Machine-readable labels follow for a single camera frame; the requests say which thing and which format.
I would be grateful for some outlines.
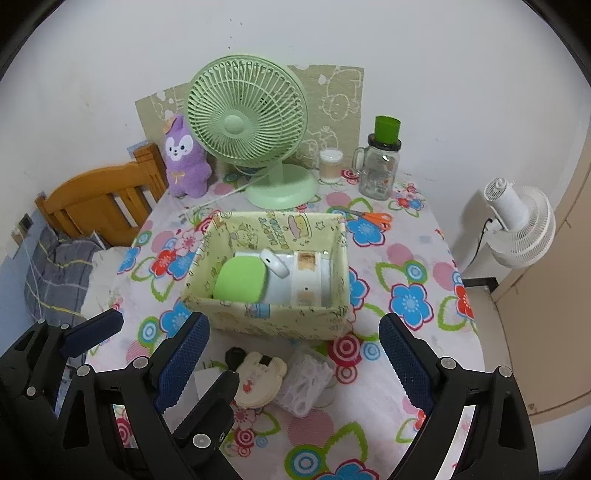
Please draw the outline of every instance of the table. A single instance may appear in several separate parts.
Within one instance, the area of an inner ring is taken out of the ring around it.
[[[160,200],[128,251],[112,291],[122,312],[121,332],[92,349],[95,370],[122,368],[151,355],[173,336],[190,312],[179,301],[200,238],[217,210],[258,210],[244,192],[221,198],[246,179],[230,173],[201,199]],[[348,208],[389,213],[391,228],[348,214],[349,333],[315,342],[337,364],[336,375],[316,408],[297,419],[275,404],[259,410],[234,406],[235,423],[222,450],[245,480],[378,480],[394,470],[426,416],[405,395],[378,338],[378,323],[396,312],[416,337],[439,356],[464,368],[484,370],[482,350],[462,278],[424,196],[412,181],[398,181],[391,198],[377,202],[359,194],[350,170],[336,184],[295,210],[334,212]],[[200,368],[223,364],[225,351],[241,346],[287,360],[298,342],[213,330]],[[197,401],[189,381],[165,419],[173,430]],[[125,409],[116,407],[126,447],[134,447]],[[466,408],[438,478],[450,478],[462,451],[473,410]]]

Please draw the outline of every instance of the plush toy ear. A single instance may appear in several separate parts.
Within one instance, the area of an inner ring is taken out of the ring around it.
[[[174,118],[172,125],[170,125],[169,132],[175,132],[175,131],[182,130],[183,129],[183,124],[184,124],[184,116],[183,115],[177,115]]]

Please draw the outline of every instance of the black cable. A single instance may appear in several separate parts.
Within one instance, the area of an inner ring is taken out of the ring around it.
[[[470,260],[470,263],[468,263],[466,268],[468,268],[470,265],[472,265],[474,263],[474,260],[476,260],[476,256],[478,255],[478,251],[480,250],[480,245],[482,244],[482,239],[484,238],[484,232],[486,231],[486,224],[492,223],[492,222],[493,222],[492,218],[487,218],[486,222],[484,222],[484,225],[482,225],[482,232],[480,233],[480,240],[478,240],[478,246],[476,247],[476,252],[474,253],[474,257],[472,258],[472,260]]]

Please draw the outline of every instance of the purple plush toy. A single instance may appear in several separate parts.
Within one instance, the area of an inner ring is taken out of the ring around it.
[[[207,163],[205,149],[193,140],[183,115],[177,115],[166,134],[164,152],[170,194],[175,197],[187,194],[192,198],[205,195],[212,168]]]

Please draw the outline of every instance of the glass jar handle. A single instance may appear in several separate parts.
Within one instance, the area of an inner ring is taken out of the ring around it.
[[[365,162],[365,149],[367,147],[357,147],[355,148],[355,151],[353,152],[353,172],[355,172],[355,174],[357,174],[358,176],[361,176],[361,169],[363,168],[363,163]],[[358,161],[357,159],[359,158],[359,152],[363,152],[363,158],[361,159],[361,167],[357,168],[358,165]]]

